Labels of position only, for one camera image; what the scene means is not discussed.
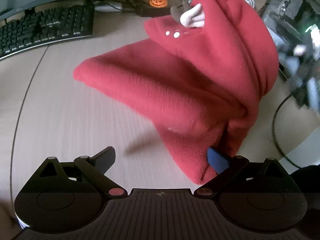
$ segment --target red plush hat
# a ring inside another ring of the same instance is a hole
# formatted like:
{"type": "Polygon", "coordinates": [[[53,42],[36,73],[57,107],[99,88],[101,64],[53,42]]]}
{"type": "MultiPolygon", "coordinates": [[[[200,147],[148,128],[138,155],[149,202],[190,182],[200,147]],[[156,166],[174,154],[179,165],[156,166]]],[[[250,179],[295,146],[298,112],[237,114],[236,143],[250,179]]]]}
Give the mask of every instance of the red plush hat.
{"type": "Polygon", "coordinates": [[[153,18],[145,23],[149,39],[85,60],[73,75],[151,119],[181,170],[204,184],[217,175],[207,149],[237,153],[279,63],[267,28],[245,1],[197,4],[204,27],[153,18]]]}

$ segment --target keyboard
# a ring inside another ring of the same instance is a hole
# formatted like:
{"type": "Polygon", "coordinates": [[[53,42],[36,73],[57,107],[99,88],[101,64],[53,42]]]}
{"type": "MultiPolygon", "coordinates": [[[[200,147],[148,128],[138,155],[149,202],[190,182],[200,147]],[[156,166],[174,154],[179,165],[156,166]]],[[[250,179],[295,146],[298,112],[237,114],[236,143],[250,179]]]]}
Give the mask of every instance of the keyboard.
{"type": "Polygon", "coordinates": [[[93,34],[92,5],[52,8],[0,27],[0,59],[49,43],[93,34]]]}

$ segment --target jack-o'-lantern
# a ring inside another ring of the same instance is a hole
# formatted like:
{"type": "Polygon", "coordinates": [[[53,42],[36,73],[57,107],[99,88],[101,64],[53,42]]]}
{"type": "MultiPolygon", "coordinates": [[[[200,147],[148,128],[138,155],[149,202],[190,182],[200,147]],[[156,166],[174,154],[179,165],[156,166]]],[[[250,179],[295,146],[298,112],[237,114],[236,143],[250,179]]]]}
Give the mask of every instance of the jack-o'-lantern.
{"type": "Polygon", "coordinates": [[[152,7],[164,8],[164,7],[167,7],[167,5],[168,5],[168,0],[149,0],[149,4],[150,4],[152,7]]]}

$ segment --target triangular cutout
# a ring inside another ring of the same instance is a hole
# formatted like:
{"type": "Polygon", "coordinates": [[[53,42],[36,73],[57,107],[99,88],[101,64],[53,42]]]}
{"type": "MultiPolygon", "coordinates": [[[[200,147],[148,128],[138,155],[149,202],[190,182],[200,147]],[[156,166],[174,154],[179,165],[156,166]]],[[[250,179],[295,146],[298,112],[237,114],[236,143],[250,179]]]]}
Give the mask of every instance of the triangular cutout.
{"type": "Polygon", "coordinates": [[[271,163],[267,168],[265,176],[282,178],[283,174],[281,173],[277,165],[275,165],[274,163],[271,163]]]}
{"type": "Polygon", "coordinates": [[[44,170],[41,172],[40,177],[51,177],[51,176],[56,176],[57,172],[56,169],[54,168],[53,163],[48,163],[47,166],[44,168],[44,170]]]}

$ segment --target ribbed black surface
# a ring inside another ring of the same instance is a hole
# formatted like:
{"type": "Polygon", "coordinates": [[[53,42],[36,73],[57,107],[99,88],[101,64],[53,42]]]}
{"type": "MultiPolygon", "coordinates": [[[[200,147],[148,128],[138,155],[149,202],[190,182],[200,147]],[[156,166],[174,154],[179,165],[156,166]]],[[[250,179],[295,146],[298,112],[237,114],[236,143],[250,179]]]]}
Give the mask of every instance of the ribbed black surface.
{"type": "Polygon", "coordinates": [[[17,240],[305,240],[295,229],[258,234],[241,229],[221,215],[214,202],[193,197],[187,189],[135,189],[111,200],[91,224],[64,234],[30,229],[17,240]]]}

